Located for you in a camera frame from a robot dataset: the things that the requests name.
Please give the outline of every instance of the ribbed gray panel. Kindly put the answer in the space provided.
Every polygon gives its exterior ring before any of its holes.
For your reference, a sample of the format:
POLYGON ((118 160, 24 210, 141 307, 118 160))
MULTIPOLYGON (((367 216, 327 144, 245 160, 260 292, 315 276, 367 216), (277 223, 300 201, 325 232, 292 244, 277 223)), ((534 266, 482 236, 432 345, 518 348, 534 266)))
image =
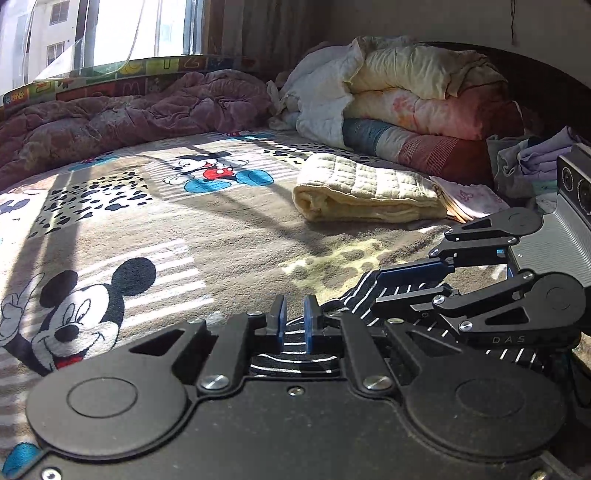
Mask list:
POLYGON ((556 210, 543 216, 542 228, 511 247, 517 267, 537 274, 561 272, 591 286, 591 231, 558 195, 556 210))

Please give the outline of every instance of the black and white striped cloth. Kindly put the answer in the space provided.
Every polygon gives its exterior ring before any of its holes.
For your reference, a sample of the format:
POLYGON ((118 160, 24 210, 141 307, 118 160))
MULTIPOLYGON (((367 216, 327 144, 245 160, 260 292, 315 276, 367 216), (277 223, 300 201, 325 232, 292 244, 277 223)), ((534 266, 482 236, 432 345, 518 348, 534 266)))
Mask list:
MULTIPOLYGON (((372 303, 378 297, 437 286, 437 284, 433 283, 421 283, 383 288, 378 285, 378 274, 379 270, 365 273, 357 285, 338 298, 352 313, 361 317, 368 327, 383 324, 383 319, 376 318, 370 310, 372 303)), ((432 335, 444 337, 450 334, 443 326, 429 319, 419 320, 416 325, 426 327, 432 335)), ((309 355, 306 353, 303 317, 288 320, 284 339, 283 353, 279 355, 262 353, 252 358, 251 375, 256 377, 338 377, 340 375, 339 359, 337 357, 309 355)), ((488 350, 485 353, 497 356, 504 361, 516 362, 527 368, 536 370, 542 368, 542 364, 533 349, 488 350)))

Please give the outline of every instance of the red mouth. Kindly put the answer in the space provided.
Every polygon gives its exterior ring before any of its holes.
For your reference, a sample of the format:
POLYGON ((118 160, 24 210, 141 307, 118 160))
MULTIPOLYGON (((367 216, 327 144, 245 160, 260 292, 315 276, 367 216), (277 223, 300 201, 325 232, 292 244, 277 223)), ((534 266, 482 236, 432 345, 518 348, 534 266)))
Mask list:
POLYGON ((84 360, 84 354, 86 352, 77 353, 75 355, 70 356, 53 356, 53 361, 56 365, 56 368, 59 370, 60 368, 67 367, 68 365, 76 364, 81 360, 84 360))

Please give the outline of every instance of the silver screw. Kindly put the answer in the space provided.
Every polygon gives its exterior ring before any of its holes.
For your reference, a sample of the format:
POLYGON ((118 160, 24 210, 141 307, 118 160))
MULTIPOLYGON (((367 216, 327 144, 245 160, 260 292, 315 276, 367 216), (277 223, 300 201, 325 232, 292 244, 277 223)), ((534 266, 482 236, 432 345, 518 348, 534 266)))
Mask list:
POLYGON ((230 384, 230 379, 225 375, 207 375, 201 380, 201 386, 206 390, 221 390, 230 384))
POLYGON ((472 330, 472 322, 470 320, 464 320, 460 324, 460 330, 462 332, 469 332, 470 330, 472 330))
POLYGON ((531 474, 530 480, 546 480, 548 478, 548 474, 543 470, 537 470, 531 474))
POLYGON ((300 395, 303 395, 306 391, 303 387, 291 387, 287 392, 292 397, 299 397, 300 395))
POLYGON ((46 468, 41 472, 41 480, 61 480, 61 473, 55 468, 46 468))
POLYGON ((368 390, 387 390, 392 385, 392 379, 385 375, 372 375, 363 381, 363 386, 368 390))

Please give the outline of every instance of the mickey mouse nose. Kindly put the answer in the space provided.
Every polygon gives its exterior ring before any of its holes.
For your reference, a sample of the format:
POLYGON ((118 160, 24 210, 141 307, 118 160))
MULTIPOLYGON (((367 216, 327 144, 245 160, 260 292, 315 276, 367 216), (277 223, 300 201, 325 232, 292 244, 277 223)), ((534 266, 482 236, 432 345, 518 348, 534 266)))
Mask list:
POLYGON ((80 329, 76 325, 70 323, 69 325, 61 327, 59 330, 56 330, 53 336, 58 342, 67 343, 78 337, 79 333, 80 329))

